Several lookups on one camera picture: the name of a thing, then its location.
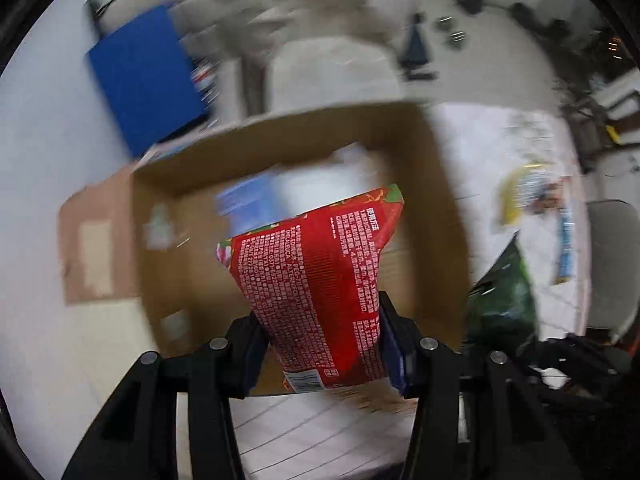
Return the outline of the black barbell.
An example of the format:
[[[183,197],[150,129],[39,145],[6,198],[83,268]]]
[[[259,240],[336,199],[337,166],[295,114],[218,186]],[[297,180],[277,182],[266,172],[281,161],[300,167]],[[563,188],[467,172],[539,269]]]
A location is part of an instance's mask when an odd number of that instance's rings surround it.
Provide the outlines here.
[[[544,24],[537,18],[531,7],[522,2],[512,3],[510,6],[495,3],[492,0],[454,0],[454,3],[468,15],[480,14],[488,6],[506,11],[510,18],[516,21],[521,28],[531,32],[536,37],[546,38],[557,44],[562,44],[572,32],[570,24],[558,18],[554,18],[548,24]]]

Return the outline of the blue flat board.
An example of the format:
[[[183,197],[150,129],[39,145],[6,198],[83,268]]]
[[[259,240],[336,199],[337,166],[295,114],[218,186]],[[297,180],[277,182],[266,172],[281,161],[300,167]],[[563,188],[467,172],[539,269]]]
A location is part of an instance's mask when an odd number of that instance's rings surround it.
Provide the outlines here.
[[[134,158],[208,116],[164,4],[99,40],[88,60]]]

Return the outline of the chrome dumbbell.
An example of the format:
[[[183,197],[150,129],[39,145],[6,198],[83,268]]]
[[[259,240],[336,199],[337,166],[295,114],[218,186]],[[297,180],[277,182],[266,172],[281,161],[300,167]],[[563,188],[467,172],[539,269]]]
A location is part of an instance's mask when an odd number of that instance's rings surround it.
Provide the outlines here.
[[[454,50],[462,50],[466,44],[466,32],[457,28],[457,22],[450,15],[441,16],[435,22],[436,29],[444,34],[444,44]]]

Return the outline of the yellow zebra snack bag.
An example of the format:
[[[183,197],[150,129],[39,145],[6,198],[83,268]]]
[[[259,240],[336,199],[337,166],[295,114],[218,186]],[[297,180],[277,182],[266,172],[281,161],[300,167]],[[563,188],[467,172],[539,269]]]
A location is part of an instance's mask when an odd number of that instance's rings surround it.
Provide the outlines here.
[[[499,188],[502,224],[514,224],[522,214],[542,214],[563,203],[563,180],[553,179],[550,167],[532,162],[510,172]]]

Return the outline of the red snack bag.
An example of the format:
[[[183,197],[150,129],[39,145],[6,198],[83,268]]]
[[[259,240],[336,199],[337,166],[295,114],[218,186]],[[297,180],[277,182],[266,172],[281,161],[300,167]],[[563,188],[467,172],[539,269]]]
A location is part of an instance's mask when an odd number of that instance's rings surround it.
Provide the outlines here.
[[[402,208],[391,184],[218,244],[217,259],[266,330],[291,390],[385,377],[378,268]]]

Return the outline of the brown cardboard box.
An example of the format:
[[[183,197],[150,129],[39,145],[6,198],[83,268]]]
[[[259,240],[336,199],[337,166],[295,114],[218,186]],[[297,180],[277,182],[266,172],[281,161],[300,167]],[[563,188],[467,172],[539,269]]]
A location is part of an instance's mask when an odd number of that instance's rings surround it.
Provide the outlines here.
[[[398,311],[460,344],[469,249],[434,128],[407,101],[270,114],[159,146],[58,212],[66,304],[140,299],[160,350],[222,332],[247,303],[218,244],[396,184],[405,205],[378,282]]]

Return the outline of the grey padded chair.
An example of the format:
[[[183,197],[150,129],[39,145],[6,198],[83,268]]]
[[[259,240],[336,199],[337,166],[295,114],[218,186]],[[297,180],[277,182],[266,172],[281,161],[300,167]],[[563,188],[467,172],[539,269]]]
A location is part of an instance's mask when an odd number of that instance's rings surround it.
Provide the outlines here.
[[[591,242],[588,327],[620,339],[639,310],[639,214],[623,200],[587,204]]]

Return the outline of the long blue snack pack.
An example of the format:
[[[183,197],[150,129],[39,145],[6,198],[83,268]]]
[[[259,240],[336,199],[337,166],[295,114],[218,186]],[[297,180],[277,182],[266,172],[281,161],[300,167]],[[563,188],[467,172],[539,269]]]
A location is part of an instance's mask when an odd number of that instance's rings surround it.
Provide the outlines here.
[[[556,210],[559,214],[559,257],[556,266],[555,284],[559,285],[568,282],[574,271],[574,220],[570,199],[567,197],[568,177],[564,177],[558,182],[558,202]]]

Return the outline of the green snack bag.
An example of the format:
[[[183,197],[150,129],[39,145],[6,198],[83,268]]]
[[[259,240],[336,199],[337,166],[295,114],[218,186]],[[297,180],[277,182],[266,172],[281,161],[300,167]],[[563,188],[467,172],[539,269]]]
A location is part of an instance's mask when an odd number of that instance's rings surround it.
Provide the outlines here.
[[[515,233],[466,297],[464,343],[514,356],[537,336],[533,286]]]

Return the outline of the white cotton pads bag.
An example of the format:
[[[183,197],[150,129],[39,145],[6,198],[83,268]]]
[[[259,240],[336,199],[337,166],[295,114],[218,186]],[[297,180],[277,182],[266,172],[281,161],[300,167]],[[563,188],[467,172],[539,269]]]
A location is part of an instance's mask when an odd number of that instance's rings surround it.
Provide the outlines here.
[[[273,166],[226,185],[215,196],[229,234],[293,218],[385,184],[381,165],[362,145],[349,144],[320,162]]]

